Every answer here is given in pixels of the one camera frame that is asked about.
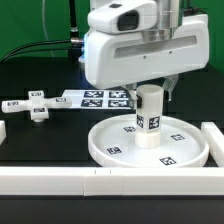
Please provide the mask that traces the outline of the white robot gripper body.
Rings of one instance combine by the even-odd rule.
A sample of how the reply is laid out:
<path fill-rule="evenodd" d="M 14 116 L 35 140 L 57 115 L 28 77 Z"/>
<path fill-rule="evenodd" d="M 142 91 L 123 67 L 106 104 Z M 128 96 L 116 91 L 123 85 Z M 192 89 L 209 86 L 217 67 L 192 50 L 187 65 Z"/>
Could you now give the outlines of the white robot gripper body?
<path fill-rule="evenodd" d="M 92 32 L 85 47 L 85 76 L 92 86 L 108 89 L 201 69 L 208 60 L 208 16 L 201 14 L 185 17 L 165 41 L 146 41 L 141 32 Z"/>

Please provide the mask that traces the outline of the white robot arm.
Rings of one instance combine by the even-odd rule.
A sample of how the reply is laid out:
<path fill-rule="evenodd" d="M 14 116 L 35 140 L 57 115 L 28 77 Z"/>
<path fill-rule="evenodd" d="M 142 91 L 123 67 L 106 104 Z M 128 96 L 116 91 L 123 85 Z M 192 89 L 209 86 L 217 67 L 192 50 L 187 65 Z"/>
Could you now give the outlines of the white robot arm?
<path fill-rule="evenodd" d="M 112 0 L 88 14 L 85 76 L 98 89 L 178 75 L 209 61 L 206 14 L 184 14 L 183 0 Z"/>

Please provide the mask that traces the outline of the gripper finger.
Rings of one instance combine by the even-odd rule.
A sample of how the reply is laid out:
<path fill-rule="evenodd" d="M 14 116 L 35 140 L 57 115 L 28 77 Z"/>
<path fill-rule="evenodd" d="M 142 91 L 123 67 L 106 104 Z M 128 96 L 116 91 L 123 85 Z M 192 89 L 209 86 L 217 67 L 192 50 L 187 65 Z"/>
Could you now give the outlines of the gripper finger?
<path fill-rule="evenodd" d="M 178 82 L 179 75 L 170 75 L 165 78 L 165 81 L 163 83 L 163 89 L 167 92 L 167 100 L 172 100 L 172 92 Z"/>
<path fill-rule="evenodd" d="M 130 95 L 130 105 L 132 107 L 136 107 L 137 106 L 137 95 L 136 95 L 136 88 L 137 88 L 137 84 L 136 83 L 132 83 L 132 84 L 127 84 L 125 86 L 126 90 L 128 91 L 129 95 Z"/>

